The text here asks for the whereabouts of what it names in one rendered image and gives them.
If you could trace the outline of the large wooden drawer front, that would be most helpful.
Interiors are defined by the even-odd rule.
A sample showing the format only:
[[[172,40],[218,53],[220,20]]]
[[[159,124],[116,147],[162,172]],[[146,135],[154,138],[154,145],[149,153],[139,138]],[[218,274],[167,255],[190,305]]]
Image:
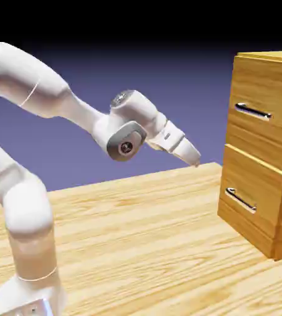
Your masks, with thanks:
[[[238,112],[234,105],[239,102],[272,118]],[[282,171],[282,61],[235,57],[226,143]]]

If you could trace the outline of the small wooden drawer front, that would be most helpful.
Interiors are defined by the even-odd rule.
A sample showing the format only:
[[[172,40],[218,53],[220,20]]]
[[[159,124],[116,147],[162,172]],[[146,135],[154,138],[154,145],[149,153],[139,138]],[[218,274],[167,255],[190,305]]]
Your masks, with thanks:
[[[256,204],[256,213],[250,213],[227,196],[225,189],[229,187],[234,188],[236,194],[249,204]],[[282,210],[282,171],[227,144],[224,150],[220,200],[273,239]]]

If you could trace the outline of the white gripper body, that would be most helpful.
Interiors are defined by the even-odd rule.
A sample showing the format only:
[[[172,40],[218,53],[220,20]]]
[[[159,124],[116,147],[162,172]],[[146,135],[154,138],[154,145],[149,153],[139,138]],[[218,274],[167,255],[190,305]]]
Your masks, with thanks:
[[[200,164],[201,153],[185,137],[173,150],[172,154],[188,165],[197,167]]]

